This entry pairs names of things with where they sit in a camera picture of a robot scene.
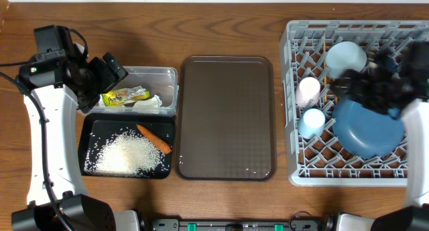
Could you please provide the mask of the yellow green snack wrapper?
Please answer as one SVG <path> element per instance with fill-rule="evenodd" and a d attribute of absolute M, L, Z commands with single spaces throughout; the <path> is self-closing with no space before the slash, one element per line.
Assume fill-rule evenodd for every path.
<path fill-rule="evenodd" d="M 118 90 L 112 90 L 106 94 L 101 94 L 101 100 L 105 106 L 121 106 L 130 104 L 139 100 L 145 100 L 150 97 L 150 92 L 141 87 L 137 86 L 134 88 L 122 88 Z"/>

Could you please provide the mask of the light blue bowl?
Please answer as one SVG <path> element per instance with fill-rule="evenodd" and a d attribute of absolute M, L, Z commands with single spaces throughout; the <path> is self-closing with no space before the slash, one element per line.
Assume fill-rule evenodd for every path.
<path fill-rule="evenodd" d="M 360 72 L 366 65 L 367 55 L 354 42 L 341 42 L 329 49 L 325 61 L 328 68 L 327 76 L 339 78 L 345 70 Z"/>

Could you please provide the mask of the dark blue plate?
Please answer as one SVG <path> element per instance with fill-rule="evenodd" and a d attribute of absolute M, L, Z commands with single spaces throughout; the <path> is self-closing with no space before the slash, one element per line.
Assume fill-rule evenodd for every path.
<path fill-rule="evenodd" d="M 342 99 L 334 108 L 332 126 L 341 146 L 350 154 L 370 159 L 389 155 L 404 136 L 400 120 L 364 108 L 358 102 Z"/>

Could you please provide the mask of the pink cup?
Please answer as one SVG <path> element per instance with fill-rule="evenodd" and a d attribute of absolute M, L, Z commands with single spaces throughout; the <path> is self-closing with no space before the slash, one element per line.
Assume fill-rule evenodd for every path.
<path fill-rule="evenodd" d="M 320 98 L 320 82 L 314 77 L 303 78 L 296 88 L 295 101 L 305 108 L 310 102 L 316 104 Z"/>

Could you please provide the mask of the light blue cup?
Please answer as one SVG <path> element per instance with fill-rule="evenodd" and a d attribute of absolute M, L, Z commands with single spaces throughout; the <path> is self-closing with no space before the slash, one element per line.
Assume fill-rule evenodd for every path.
<path fill-rule="evenodd" d="M 298 133 L 305 139 L 319 137 L 324 131 L 325 120 L 325 115 L 321 110 L 310 108 L 298 121 Z"/>

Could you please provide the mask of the pile of white rice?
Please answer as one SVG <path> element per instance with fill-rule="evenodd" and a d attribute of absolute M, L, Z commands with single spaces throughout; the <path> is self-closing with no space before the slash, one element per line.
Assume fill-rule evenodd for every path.
<path fill-rule="evenodd" d="M 90 136 L 83 171 L 89 175 L 163 178 L 170 164 L 149 139 L 133 129 L 121 129 L 107 137 Z"/>

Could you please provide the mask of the orange carrot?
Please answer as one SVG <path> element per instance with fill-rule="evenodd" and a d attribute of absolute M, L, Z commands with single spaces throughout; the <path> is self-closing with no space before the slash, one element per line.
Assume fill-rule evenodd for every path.
<path fill-rule="evenodd" d="M 150 130 L 145 128 L 143 125 L 137 124 L 137 129 L 140 133 L 148 139 L 155 147 L 157 147 L 163 154 L 169 154 L 172 152 L 172 148 L 158 136 L 154 135 Z"/>

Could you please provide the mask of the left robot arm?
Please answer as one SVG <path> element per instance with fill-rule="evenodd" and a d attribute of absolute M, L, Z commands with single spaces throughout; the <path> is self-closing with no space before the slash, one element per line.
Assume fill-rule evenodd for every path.
<path fill-rule="evenodd" d="M 14 230 L 138 230 L 135 211 L 112 211 L 88 196 L 78 159 L 77 112 L 88 112 L 102 94 L 127 76 L 113 57 L 88 58 L 75 29 L 34 31 L 37 54 L 19 64 L 13 83 L 24 95 L 31 128 L 32 177 L 24 210 L 12 213 Z"/>

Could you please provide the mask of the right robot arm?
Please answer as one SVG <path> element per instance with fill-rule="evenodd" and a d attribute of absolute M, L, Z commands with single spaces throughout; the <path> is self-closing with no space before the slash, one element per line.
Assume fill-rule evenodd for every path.
<path fill-rule="evenodd" d="M 346 70 L 331 84 L 337 95 L 364 108 L 387 114 L 400 109 L 408 138 L 408 180 L 404 207 L 376 219 L 340 214 L 334 230 L 428 231 L 428 42 L 412 42 L 397 76 L 389 72 L 387 54 L 378 53 L 372 74 Z"/>

